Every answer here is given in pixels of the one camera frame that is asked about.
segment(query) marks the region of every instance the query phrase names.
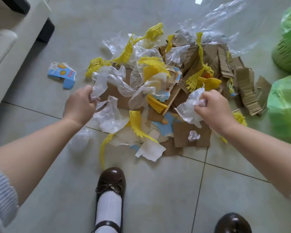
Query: white sock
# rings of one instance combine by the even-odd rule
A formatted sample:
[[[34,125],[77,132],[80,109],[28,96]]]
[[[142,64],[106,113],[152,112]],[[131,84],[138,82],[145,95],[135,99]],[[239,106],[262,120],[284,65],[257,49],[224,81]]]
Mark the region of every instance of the white sock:
[[[102,221],[112,221],[119,227],[121,226],[122,216],[122,198],[114,191],[107,191],[103,193],[97,204],[96,223]],[[117,233],[113,227],[102,226],[99,227],[95,233]]]

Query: ribbed sleeve cuff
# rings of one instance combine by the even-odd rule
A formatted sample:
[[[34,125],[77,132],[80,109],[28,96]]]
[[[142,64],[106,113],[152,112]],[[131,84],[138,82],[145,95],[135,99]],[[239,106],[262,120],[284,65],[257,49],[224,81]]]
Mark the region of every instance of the ribbed sleeve cuff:
[[[4,227],[15,218],[17,210],[17,193],[8,178],[0,172],[0,219]]]

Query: green basket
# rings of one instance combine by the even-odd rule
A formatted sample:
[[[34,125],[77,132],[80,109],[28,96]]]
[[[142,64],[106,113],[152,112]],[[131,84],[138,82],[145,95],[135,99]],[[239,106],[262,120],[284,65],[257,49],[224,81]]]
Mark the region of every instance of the green basket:
[[[282,38],[274,48],[272,58],[280,69],[291,73],[291,41]]]

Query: shoe strap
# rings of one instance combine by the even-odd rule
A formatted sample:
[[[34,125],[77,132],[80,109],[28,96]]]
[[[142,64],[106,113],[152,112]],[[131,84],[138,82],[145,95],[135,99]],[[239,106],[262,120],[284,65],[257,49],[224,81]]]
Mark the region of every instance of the shoe strap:
[[[121,232],[121,228],[113,221],[101,221],[100,223],[98,223],[93,232],[92,233],[95,233],[95,231],[99,228],[99,227],[102,227],[102,226],[109,226],[109,227],[112,227],[113,229],[116,230],[117,233],[120,233]]]

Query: person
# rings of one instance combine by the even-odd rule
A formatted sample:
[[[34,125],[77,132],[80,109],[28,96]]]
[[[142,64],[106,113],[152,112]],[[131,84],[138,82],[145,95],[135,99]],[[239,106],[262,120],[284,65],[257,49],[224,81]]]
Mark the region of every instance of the person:
[[[0,232],[21,206],[68,141],[90,120],[96,101],[90,102],[92,86],[70,95],[63,117],[41,130],[0,147]],[[233,117],[229,103],[219,92],[204,92],[207,107],[195,112],[224,136],[283,196],[291,198],[291,144],[245,127]],[[120,168],[108,168],[99,177],[95,233],[123,231],[123,200],[126,181]],[[236,213],[223,216],[215,233],[250,233],[249,223]]]

